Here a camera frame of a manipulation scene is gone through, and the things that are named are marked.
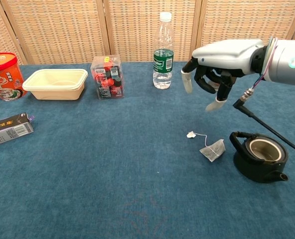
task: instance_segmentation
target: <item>food container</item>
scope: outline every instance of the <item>food container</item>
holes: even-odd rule
[[[34,72],[22,86],[38,100],[77,100],[87,76],[84,69],[42,69]]]
[[[26,94],[22,88],[23,77],[15,54],[0,53],[0,99],[13,101]]]

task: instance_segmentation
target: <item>orange cup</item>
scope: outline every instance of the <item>orange cup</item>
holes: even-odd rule
[[[13,101],[24,96],[27,92],[23,90],[23,77],[17,64],[15,54],[0,53],[0,99]]]

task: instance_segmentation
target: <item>clear plastic box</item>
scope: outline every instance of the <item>clear plastic box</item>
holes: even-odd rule
[[[94,57],[91,73],[100,100],[124,97],[124,80],[119,55]]]

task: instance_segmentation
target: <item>water bottle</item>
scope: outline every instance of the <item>water bottle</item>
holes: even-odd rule
[[[158,89],[167,89],[171,84],[174,56],[172,14],[170,12],[161,12],[159,19],[160,26],[153,45],[153,83]]]

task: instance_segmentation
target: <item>table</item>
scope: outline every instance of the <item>table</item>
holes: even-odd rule
[[[123,63],[125,97],[98,100],[90,64],[76,101],[39,101],[31,93],[0,100],[0,119],[35,116],[34,133],[0,144],[1,238],[295,238],[295,151],[285,145],[288,182],[259,184],[233,164],[232,131],[277,139],[232,104],[257,75],[238,79],[228,102],[206,113],[214,95],[193,82],[184,91],[175,62],[170,89],[152,85],[152,63]],[[246,106],[295,143],[295,86],[262,82]],[[224,139],[213,163],[199,150]]]

